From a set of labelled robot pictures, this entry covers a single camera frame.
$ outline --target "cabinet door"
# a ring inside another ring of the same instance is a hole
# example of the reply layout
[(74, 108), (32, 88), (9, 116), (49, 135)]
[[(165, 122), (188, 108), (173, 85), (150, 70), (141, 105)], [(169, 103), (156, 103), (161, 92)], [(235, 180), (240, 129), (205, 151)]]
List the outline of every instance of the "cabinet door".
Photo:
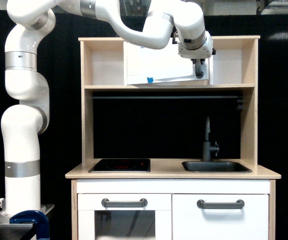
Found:
[(171, 240), (171, 229), (170, 194), (78, 195), (79, 240)]
[(173, 240), (268, 240), (268, 210), (267, 194), (174, 194)]

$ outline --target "wooden countertop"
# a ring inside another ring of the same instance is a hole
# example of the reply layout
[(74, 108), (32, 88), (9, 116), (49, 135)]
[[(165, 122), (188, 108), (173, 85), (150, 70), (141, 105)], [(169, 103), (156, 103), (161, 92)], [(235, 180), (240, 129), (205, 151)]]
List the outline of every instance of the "wooden countertop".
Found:
[(182, 162), (198, 159), (151, 158), (150, 172), (146, 173), (89, 173), (100, 159), (90, 160), (90, 164), (78, 165), (68, 172), (67, 179), (281, 179), (281, 175), (263, 166), (253, 166), (240, 159), (219, 159), (221, 162), (238, 162), (252, 170), (250, 173), (199, 173), (185, 171)]

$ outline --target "oven door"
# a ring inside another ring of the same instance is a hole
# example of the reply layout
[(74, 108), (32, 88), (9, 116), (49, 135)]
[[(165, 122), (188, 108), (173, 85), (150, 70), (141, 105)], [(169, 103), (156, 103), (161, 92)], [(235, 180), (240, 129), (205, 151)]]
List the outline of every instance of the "oven door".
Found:
[(171, 194), (78, 194), (79, 240), (171, 240)]

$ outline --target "oven window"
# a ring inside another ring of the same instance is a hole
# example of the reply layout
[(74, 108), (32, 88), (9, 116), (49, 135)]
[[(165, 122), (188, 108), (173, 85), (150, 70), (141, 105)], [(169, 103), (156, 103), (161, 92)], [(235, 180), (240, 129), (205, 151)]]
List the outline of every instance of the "oven window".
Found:
[(155, 240), (155, 211), (95, 211), (96, 240)]

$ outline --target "blue clamp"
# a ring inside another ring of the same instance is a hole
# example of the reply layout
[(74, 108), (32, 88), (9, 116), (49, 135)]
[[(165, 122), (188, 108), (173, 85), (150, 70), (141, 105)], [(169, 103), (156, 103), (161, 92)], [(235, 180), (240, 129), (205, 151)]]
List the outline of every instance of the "blue clamp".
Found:
[(49, 222), (44, 213), (37, 210), (22, 211), (9, 219), (10, 224), (34, 223), (37, 240), (49, 240)]

